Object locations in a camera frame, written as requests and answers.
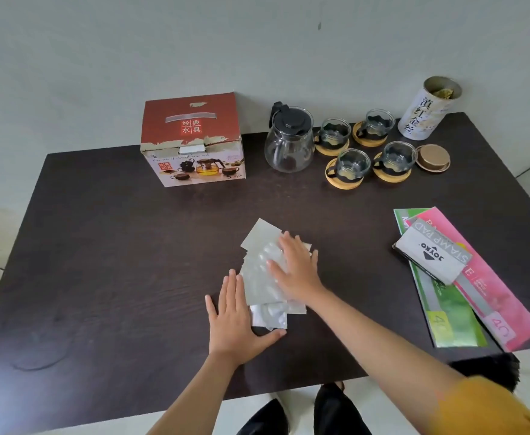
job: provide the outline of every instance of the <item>green folder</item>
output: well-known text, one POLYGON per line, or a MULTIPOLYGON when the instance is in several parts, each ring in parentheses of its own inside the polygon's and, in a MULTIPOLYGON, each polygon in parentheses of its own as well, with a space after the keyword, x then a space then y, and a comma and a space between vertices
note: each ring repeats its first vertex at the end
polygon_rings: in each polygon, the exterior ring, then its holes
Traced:
MULTIPOLYGON (((408 228, 407 219, 428 209, 394 209, 400 234, 408 228)), ((486 346, 483 329, 462 293, 454 285, 431 278, 412 262, 410 268, 435 347, 486 346)))

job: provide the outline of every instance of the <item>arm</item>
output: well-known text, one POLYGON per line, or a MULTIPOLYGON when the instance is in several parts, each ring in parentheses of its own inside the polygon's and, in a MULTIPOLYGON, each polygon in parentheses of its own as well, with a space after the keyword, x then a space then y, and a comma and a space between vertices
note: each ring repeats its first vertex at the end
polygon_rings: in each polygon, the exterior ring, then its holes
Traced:
POLYGON ((438 399, 464 378, 462 374, 329 292, 317 275, 317 251, 310 258, 299 237, 286 232, 280 245, 288 272, 268 263, 280 287, 319 314, 416 430, 425 434, 438 399))
POLYGON ((211 336, 209 356, 186 389, 148 435, 210 435, 233 372, 285 335, 284 329, 261 337, 251 330, 243 278, 231 270, 218 295, 218 314, 205 296, 211 336))

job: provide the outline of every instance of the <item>black pants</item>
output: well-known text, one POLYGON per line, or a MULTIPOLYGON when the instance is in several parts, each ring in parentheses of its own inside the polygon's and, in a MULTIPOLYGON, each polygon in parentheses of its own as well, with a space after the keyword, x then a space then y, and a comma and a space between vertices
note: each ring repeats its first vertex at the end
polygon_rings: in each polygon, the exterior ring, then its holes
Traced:
MULTIPOLYGON (((315 435, 370 435, 351 400, 337 387, 329 383, 319 388, 313 411, 315 435)), ((271 400, 251 417, 237 435, 288 435, 289 425, 283 407, 271 400)))

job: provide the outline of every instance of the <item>canister lid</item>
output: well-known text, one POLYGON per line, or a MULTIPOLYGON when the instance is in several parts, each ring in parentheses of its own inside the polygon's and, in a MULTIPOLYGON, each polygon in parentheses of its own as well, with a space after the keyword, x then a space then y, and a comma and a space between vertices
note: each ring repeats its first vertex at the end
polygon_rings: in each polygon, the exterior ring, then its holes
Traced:
POLYGON ((439 145, 422 145, 416 149, 418 159, 416 163, 422 169, 430 172, 443 172, 450 167, 450 154, 439 145))
POLYGON ((313 126, 312 117, 307 111, 298 107, 289 107, 281 102, 275 102, 271 116, 273 126, 291 136, 302 136, 313 126))

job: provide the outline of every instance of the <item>glass teapot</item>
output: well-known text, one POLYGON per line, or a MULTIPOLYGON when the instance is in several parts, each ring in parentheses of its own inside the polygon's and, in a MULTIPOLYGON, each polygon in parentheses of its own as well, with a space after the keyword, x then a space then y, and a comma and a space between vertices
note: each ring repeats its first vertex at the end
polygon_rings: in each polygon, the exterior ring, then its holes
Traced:
POLYGON ((308 110, 275 102, 265 139, 265 159, 281 172, 301 171, 313 160, 313 117, 308 110))

